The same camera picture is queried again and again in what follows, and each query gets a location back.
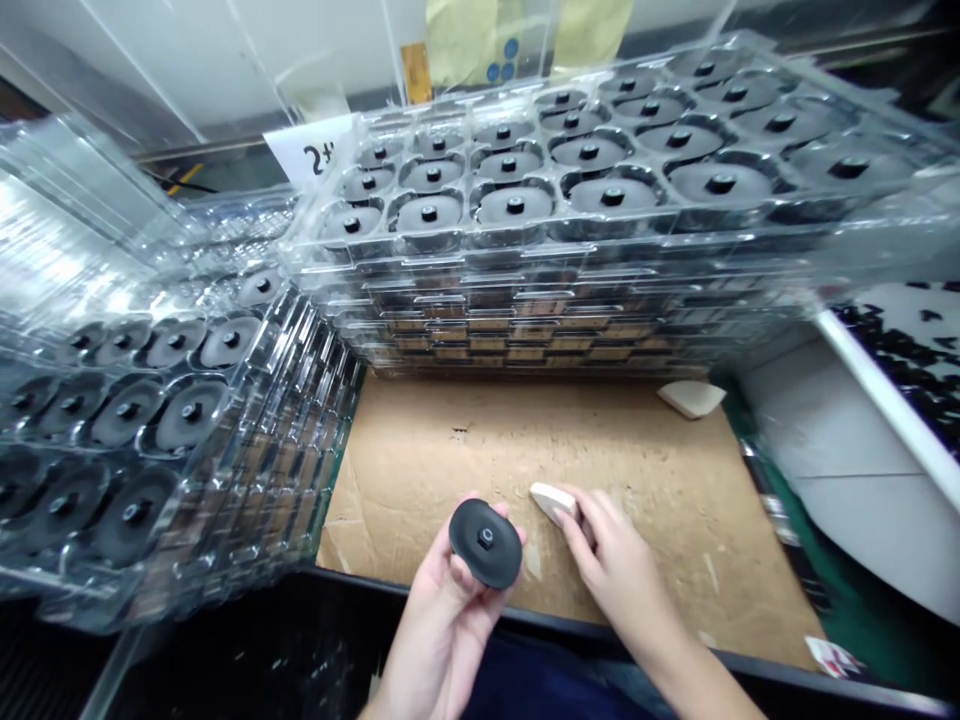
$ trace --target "cardboard surface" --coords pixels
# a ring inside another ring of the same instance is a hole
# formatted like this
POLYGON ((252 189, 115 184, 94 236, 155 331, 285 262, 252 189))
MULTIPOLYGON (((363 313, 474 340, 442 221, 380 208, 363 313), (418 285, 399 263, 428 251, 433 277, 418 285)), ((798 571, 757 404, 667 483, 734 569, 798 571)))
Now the cardboard surface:
POLYGON ((324 526, 320 567, 409 584, 470 490, 527 529, 512 604, 605 623, 534 482, 602 488, 657 553, 708 645, 815 669, 823 637, 721 411, 690 421, 657 386, 380 380, 368 376, 324 526))

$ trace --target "hand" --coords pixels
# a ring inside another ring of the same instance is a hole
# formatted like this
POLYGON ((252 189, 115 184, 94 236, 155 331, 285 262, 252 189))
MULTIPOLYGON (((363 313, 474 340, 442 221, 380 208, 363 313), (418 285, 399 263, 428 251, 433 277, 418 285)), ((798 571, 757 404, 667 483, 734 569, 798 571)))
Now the hand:
POLYGON ((657 571, 653 550, 629 518, 602 490, 563 489, 577 499, 585 520, 581 528, 559 513, 580 577, 634 657, 653 660, 685 642, 686 631, 657 571), (589 541, 584 530, 592 532, 589 541))
MULTIPOLYGON (((507 517, 506 503, 493 509, 507 517)), ((517 532, 525 544, 526 533, 517 532)), ((463 558, 453 554, 447 518, 413 578, 380 689, 363 717, 460 717, 512 591, 488 588, 470 574, 463 558)))

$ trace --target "right hand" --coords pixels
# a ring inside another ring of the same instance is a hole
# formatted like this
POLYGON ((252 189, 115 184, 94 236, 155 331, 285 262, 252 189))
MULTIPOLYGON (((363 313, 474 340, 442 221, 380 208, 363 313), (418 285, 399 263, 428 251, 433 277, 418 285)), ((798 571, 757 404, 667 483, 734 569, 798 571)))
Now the right hand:
POLYGON ((602 490, 564 486, 593 532, 558 513, 580 577, 631 653, 648 660, 670 653, 689 636, 657 571, 653 550, 602 490))

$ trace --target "left hand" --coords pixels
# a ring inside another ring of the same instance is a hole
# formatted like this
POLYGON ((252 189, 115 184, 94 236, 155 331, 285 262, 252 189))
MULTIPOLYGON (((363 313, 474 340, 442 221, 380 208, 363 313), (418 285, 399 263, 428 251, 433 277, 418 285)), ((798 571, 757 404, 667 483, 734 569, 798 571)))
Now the left hand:
MULTIPOLYGON (((507 503, 493 509, 507 517, 507 503)), ((517 532, 525 544, 526 533, 520 528, 517 532)), ((470 574, 463 558, 453 554, 447 518, 413 578, 380 689, 362 717, 460 717, 487 640, 512 591, 488 588, 470 574)))

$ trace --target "white sponge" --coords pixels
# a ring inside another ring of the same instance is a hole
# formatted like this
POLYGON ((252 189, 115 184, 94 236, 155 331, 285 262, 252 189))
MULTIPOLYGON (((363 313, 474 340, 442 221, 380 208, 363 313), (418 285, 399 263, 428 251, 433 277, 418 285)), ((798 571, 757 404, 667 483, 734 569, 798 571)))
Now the white sponge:
POLYGON ((546 483, 534 483, 530 486, 530 495, 557 527, 560 527, 558 511, 565 512, 580 522, 580 507, 577 505, 577 499, 570 493, 546 483))
POLYGON ((657 395, 685 417, 699 420, 713 412, 726 397, 727 392, 710 383, 679 380, 664 385, 657 390, 657 395))

